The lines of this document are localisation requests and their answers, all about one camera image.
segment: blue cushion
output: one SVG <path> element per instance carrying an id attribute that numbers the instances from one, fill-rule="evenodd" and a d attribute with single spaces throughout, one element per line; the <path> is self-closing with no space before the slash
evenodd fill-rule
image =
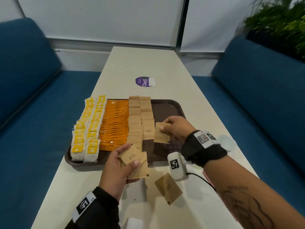
<path id="1" fill-rule="evenodd" d="M 99 76 L 61 72 L 1 132 L 1 228 L 31 228 Z"/>
<path id="2" fill-rule="evenodd" d="M 212 75 L 305 173 L 305 63 L 236 37 Z"/>
<path id="3" fill-rule="evenodd" d="M 60 68 L 32 19 L 0 23 L 0 127 Z"/>
<path id="4" fill-rule="evenodd" d="M 193 79 L 261 180 L 305 216 L 305 181 L 300 174 L 217 81 Z"/>

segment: white table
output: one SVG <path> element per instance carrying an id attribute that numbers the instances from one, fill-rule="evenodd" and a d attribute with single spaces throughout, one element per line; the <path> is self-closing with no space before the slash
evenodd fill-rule
<path id="1" fill-rule="evenodd" d="M 154 77 L 156 87 L 136 85 L 141 76 Z M 196 128 L 216 137 L 230 136 L 174 51 L 114 47 L 92 93 L 98 95 L 175 100 Z M 255 174 L 239 148 L 230 156 Z M 203 176 L 198 166 L 188 165 L 188 171 Z M 213 189 L 196 176 L 177 182 L 183 194 L 168 206 L 154 184 L 167 172 L 168 166 L 149 168 L 149 177 L 126 186 L 119 205 L 121 225 L 133 217 L 142 219 L 146 228 L 241 228 Z M 63 159 L 32 229 L 64 228 L 78 202 L 98 185 L 101 173 L 78 172 Z"/>

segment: forearm tattoo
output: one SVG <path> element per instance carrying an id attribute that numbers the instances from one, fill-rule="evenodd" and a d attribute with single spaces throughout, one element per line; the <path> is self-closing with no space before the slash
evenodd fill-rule
<path id="1" fill-rule="evenodd" d="M 247 192 L 247 187 L 229 186 L 222 192 L 222 198 L 244 228 L 275 228 L 274 222 L 263 212 L 260 203 Z"/>

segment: wire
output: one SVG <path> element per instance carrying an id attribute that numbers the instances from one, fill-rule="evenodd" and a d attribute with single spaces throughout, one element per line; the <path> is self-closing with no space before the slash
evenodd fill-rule
<path id="1" fill-rule="evenodd" d="M 212 186 L 209 182 L 207 182 L 203 177 L 200 177 L 199 175 L 197 175 L 197 174 L 195 174 L 195 173 L 186 173 L 186 175 L 190 175 L 190 174 L 193 174 L 193 175 L 195 175 L 195 176 L 201 178 L 203 181 L 205 181 L 206 183 L 208 183 L 208 184 L 213 188 L 213 190 L 216 191 L 216 189 L 214 188 L 214 186 Z"/>

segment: green plant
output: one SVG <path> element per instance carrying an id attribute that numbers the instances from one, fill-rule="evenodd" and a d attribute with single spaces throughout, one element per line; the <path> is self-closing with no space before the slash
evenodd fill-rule
<path id="1" fill-rule="evenodd" d="M 291 1 L 263 3 L 256 14 L 246 18 L 245 24 L 251 30 L 269 33 L 305 58 L 305 0 L 292 7 Z"/>

